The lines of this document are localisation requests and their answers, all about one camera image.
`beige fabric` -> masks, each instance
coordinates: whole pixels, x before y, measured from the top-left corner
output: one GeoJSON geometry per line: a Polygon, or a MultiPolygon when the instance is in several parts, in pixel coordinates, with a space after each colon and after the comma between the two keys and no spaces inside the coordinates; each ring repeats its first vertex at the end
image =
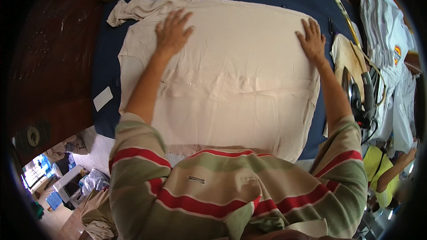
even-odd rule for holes
{"type": "Polygon", "coordinates": [[[82,225],[94,240],[117,236],[111,216],[109,191],[92,190],[82,208],[82,225]]]}
{"type": "MultiPolygon", "coordinates": [[[[363,90],[363,80],[361,74],[366,72],[365,58],[363,57],[362,52],[359,50],[357,45],[350,43],[344,35],[337,34],[332,44],[332,50],[330,51],[332,60],[335,64],[335,77],[338,83],[342,84],[342,73],[344,68],[347,68],[351,76],[353,76],[354,81],[357,83],[360,91],[360,98],[362,102],[365,101],[365,93],[363,90]],[[351,45],[354,46],[354,50],[357,53],[362,66],[360,66],[359,60],[356,57],[356,54],[353,51],[351,45]]],[[[323,130],[323,136],[328,137],[328,124],[325,125],[323,130]]]]}
{"type": "Polygon", "coordinates": [[[311,237],[322,237],[328,235],[328,224],[326,219],[296,222],[286,226],[284,230],[295,230],[311,237]]]}
{"type": "Polygon", "coordinates": [[[119,111],[155,49],[155,25],[178,8],[194,12],[188,26],[195,30],[163,74],[152,122],[169,152],[250,148],[295,162],[320,83],[295,35],[309,16],[294,10],[229,0],[119,1],[111,26],[140,21],[129,27],[118,55],[119,111]]]}
{"type": "Polygon", "coordinates": [[[85,144],[81,140],[81,138],[77,137],[76,135],[70,136],[64,141],[61,141],[60,143],[56,144],[55,146],[49,148],[44,152],[45,156],[49,159],[51,163],[55,163],[60,161],[65,157],[65,152],[71,152],[74,154],[79,155],[87,155],[88,151],[85,147],[85,144]],[[66,150],[65,145],[67,143],[73,143],[73,149],[72,150],[66,150]]]}

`bag strap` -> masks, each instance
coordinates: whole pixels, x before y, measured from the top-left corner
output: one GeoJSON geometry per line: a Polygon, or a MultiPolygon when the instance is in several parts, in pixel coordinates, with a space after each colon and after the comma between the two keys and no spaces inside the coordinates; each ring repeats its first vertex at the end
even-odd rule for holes
{"type": "Polygon", "coordinates": [[[374,176],[372,176],[372,179],[375,177],[375,175],[376,175],[376,174],[378,173],[378,171],[380,170],[381,163],[383,162],[384,154],[387,154],[387,150],[386,150],[384,147],[381,147],[381,148],[380,148],[380,150],[381,150],[381,152],[382,152],[381,160],[380,160],[380,163],[378,164],[378,168],[377,168],[377,170],[375,171],[374,176]]]}

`embroidered logo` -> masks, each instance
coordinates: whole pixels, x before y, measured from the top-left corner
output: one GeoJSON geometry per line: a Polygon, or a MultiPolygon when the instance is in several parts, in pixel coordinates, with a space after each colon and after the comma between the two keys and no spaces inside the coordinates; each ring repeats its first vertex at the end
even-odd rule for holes
{"type": "Polygon", "coordinates": [[[395,61],[395,66],[398,65],[398,62],[400,61],[402,57],[402,50],[399,45],[395,45],[395,49],[393,51],[393,60],[395,61]]]}
{"type": "Polygon", "coordinates": [[[196,181],[196,182],[199,182],[199,184],[206,184],[206,181],[204,179],[199,179],[197,177],[190,176],[190,175],[187,175],[187,180],[188,181],[196,181]]]}

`shirt sleeve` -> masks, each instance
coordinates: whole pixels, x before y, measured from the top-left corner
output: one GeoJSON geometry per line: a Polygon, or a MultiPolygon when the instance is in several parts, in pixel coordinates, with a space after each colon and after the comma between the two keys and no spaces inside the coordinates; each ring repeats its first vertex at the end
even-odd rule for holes
{"type": "Polygon", "coordinates": [[[111,214],[119,235],[134,239],[171,172],[159,133],[133,113],[124,113],[116,127],[109,168],[111,214]]]}
{"type": "Polygon", "coordinates": [[[328,208],[328,227],[335,237],[352,237],[362,218],[368,193],[368,178],[360,148],[360,128],[353,115],[342,118],[319,147],[310,173],[333,193],[328,208]]]}

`clothing label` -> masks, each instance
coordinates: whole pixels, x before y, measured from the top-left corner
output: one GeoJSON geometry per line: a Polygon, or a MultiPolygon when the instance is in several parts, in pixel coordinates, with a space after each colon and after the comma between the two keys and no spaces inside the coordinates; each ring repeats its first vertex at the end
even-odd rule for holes
{"type": "Polygon", "coordinates": [[[95,109],[99,111],[107,102],[113,99],[113,94],[111,93],[110,87],[104,89],[99,95],[93,99],[93,104],[95,109]]]}

